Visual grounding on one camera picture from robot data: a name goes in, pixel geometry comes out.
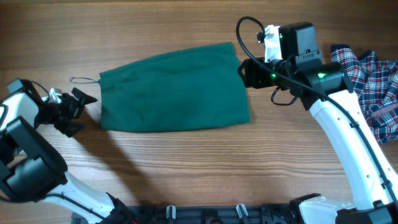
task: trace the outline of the plaid shirt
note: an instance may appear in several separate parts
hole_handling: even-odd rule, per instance
[[[348,45],[333,45],[331,61],[344,66],[379,145],[398,139],[398,62],[379,61],[368,50],[357,58]]]

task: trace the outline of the red and blue plaid cloth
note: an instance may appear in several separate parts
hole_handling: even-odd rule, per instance
[[[377,142],[398,139],[398,62],[379,61],[368,50],[356,57],[348,45],[333,45],[331,61],[344,66]]]

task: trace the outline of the plaid fabric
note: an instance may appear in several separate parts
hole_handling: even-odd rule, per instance
[[[398,139],[398,62],[381,62],[370,50],[357,58],[347,45],[332,46],[331,61],[342,64],[353,81],[377,142],[382,145],[388,139]]]

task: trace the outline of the dark green fabric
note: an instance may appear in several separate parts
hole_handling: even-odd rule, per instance
[[[100,73],[103,129],[220,128],[250,121],[232,43],[180,50]]]

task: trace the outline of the wooden floor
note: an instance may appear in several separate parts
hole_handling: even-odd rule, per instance
[[[0,96],[17,77],[69,92],[77,86],[101,99],[99,72],[153,55],[232,41],[242,16],[285,25],[310,21],[324,62],[331,44],[367,49],[398,59],[397,1],[75,1],[0,5]],[[257,56],[258,28],[244,23],[242,36]],[[273,90],[248,90],[249,124],[178,133],[123,133],[100,128],[101,102],[87,106],[87,128],[68,139],[53,127],[42,135],[59,150],[69,171],[128,205],[236,205],[288,202],[313,192],[350,200],[345,173],[319,125],[301,103],[274,106]],[[281,93],[278,100],[289,100]],[[382,147],[398,168],[397,143]],[[58,206],[0,203],[0,223],[69,223]]]

